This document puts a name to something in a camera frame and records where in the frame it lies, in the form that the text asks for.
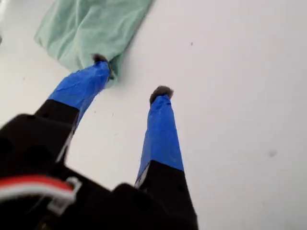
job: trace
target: white wire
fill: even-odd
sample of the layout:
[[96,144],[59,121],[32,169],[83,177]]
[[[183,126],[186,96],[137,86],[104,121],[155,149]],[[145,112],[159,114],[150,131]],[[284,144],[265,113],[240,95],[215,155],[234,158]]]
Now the white wire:
[[64,189],[52,187],[46,184],[39,183],[24,183],[8,185],[0,188],[0,202],[15,199],[21,196],[49,196],[65,200],[66,202],[73,203],[75,201],[75,194],[73,191],[69,192]]
[[4,19],[4,14],[6,12],[6,8],[9,4],[9,0],[0,0],[0,23]]

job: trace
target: blue painter's tape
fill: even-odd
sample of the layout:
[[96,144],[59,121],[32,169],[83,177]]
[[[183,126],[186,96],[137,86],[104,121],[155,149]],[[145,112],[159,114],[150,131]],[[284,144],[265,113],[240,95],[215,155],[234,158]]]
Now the blue painter's tape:
[[150,107],[137,180],[151,160],[184,171],[174,112],[167,95],[158,96]]
[[49,99],[79,109],[79,124],[95,96],[104,89],[109,75],[108,64],[99,61],[64,78]]

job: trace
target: fabric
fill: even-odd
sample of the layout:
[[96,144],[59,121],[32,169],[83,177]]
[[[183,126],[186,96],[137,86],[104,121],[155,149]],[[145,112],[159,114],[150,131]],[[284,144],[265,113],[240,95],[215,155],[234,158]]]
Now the fabric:
[[174,112],[167,95],[158,96],[150,107],[137,180],[150,161],[184,171]]
[[127,45],[153,0],[56,0],[46,13],[35,40],[71,72],[92,64],[91,54],[110,61],[120,73]]
[[109,76],[108,63],[99,61],[64,78],[48,99],[79,109],[78,125],[95,96],[104,89]]

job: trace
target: white surface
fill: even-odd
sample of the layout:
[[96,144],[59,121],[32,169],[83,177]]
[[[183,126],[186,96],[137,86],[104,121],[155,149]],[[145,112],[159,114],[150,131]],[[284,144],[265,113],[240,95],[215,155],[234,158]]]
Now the white surface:
[[[33,113],[68,72],[33,36],[49,1],[15,0],[0,46],[0,122]],[[159,0],[120,84],[87,111],[68,165],[114,188],[134,183],[149,95],[173,109],[200,229],[307,226],[307,2]]]

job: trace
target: dust speck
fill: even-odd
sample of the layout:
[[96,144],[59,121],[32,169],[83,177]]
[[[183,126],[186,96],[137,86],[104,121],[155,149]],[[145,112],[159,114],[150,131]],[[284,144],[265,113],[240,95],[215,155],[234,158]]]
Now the dust speck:
[[271,158],[275,157],[277,154],[278,154],[278,152],[276,150],[270,150],[268,152],[268,156],[271,157]]

